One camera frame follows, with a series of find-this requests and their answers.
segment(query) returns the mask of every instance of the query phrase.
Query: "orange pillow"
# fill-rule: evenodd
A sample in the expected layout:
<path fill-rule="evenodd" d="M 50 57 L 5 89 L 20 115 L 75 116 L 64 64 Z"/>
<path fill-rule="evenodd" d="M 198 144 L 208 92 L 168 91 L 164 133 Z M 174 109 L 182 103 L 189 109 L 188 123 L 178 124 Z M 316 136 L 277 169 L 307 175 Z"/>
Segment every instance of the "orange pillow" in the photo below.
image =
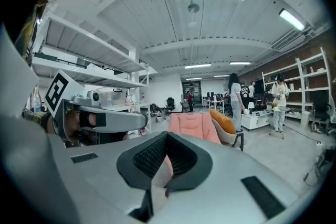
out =
<path fill-rule="evenodd" d="M 210 109 L 210 115 L 216 122 L 219 123 L 225 132 L 229 134 L 236 134 L 235 126 L 230 118 L 214 109 Z"/>

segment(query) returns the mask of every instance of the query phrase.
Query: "white shirt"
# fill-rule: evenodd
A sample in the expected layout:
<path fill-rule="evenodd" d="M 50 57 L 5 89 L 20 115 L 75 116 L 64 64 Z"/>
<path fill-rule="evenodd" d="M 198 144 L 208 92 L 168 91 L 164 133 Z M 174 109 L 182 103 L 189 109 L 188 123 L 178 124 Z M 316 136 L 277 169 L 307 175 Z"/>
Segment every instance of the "white shirt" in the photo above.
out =
<path fill-rule="evenodd" d="M 248 88 L 250 90 L 250 94 L 248 95 L 248 97 L 253 98 L 253 96 L 254 96 L 254 86 L 250 85 Z"/>
<path fill-rule="evenodd" d="M 279 85 L 277 82 L 273 84 L 272 86 L 272 94 L 278 94 L 280 95 L 280 100 L 275 97 L 273 100 L 273 103 L 278 103 L 278 106 L 286 106 L 286 95 L 289 94 L 287 85 L 283 83 L 282 85 Z"/>
<path fill-rule="evenodd" d="M 242 89 L 239 83 L 232 83 L 230 93 L 231 101 L 239 101 L 237 94 L 240 94 L 241 90 Z"/>

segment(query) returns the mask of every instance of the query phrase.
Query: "white ceiling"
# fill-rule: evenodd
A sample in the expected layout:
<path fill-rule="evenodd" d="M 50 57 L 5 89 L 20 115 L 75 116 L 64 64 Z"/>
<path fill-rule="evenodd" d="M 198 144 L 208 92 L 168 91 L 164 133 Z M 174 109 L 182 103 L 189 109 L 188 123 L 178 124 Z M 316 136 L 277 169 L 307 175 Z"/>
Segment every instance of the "white ceiling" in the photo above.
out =
<path fill-rule="evenodd" d="M 197 14 L 187 10 L 191 0 L 58 0 L 54 13 L 125 53 L 139 48 L 141 59 L 158 72 L 182 78 L 240 72 L 244 66 L 229 62 L 256 65 L 281 55 L 271 47 L 293 29 L 279 17 L 282 8 L 314 30 L 328 21 L 319 0 L 192 1 L 200 6 Z M 58 30 L 58 42 L 70 39 L 65 32 Z M 70 46 L 86 46 L 83 40 L 72 42 Z M 213 64 L 183 67 L 197 63 Z"/>

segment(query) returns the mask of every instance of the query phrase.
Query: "long black hair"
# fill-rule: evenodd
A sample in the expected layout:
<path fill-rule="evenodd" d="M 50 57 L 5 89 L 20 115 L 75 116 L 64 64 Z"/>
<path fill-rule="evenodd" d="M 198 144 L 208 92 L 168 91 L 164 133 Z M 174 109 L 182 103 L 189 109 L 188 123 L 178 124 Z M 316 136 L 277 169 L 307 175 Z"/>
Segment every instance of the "long black hair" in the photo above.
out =
<path fill-rule="evenodd" d="M 239 83 L 238 75 L 236 73 L 232 73 L 229 77 L 229 93 L 231 93 L 231 87 L 233 83 Z"/>

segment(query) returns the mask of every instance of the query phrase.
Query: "jeans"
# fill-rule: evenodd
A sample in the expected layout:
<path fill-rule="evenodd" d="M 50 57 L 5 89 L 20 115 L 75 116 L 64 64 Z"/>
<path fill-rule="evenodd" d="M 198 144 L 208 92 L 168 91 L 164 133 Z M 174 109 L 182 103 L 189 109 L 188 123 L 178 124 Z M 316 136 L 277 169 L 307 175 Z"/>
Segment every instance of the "jeans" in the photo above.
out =
<path fill-rule="evenodd" d="M 240 131 L 241 128 L 241 105 L 239 101 L 231 101 L 232 112 L 233 112 L 233 124 L 235 125 L 236 131 Z"/>
<path fill-rule="evenodd" d="M 282 131 L 283 122 L 285 121 L 284 111 L 274 111 L 274 129 L 276 131 Z"/>
<path fill-rule="evenodd" d="M 194 112 L 193 101 L 188 101 L 190 112 Z"/>

